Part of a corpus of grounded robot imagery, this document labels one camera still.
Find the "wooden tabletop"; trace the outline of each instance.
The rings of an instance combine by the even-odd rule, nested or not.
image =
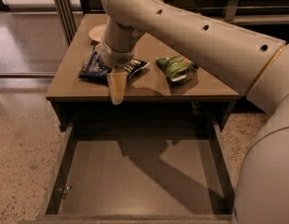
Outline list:
[[[67,50],[59,70],[47,93],[50,101],[109,101],[108,87],[78,81],[77,73],[89,59],[91,39],[89,30],[105,24],[104,14],[87,14]],[[136,46],[135,58],[149,62],[143,71],[129,80],[124,101],[187,101],[198,99],[236,99],[240,96],[230,87],[213,77],[202,68],[197,75],[183,86],[169,83],[156,65],[156,58],[171,57],[178,53],[146,34]]]

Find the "concrete floor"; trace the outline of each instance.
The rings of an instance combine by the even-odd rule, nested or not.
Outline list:
[[[0,13],[0,72],[56,71],[65,51],[56,15]],[[62,140],[45,99],[50,82],[0,78],[0,223],[34,219],[42,203]],[[223,136],[236,174],[267,119],[245,110],[227,122]]]

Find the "open drawer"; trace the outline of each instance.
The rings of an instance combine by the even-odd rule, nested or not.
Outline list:
[[[69,123],[40,216],[21,224],[230,223],[233,187],[204,107],[97,104]]]

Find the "green chip bag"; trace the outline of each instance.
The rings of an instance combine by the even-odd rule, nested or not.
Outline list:
[[[173,56],[156,60],[165,76],[174,83],[183,85],[194,76],[199,67],[185,56]]]

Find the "white robotic arm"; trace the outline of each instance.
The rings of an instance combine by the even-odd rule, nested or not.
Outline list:
[[[109,16],[100,47],[115,70],[147,32],[269,114],[242,164],[233,222],[289,223],[289,45],[161,0],[102,0]]]

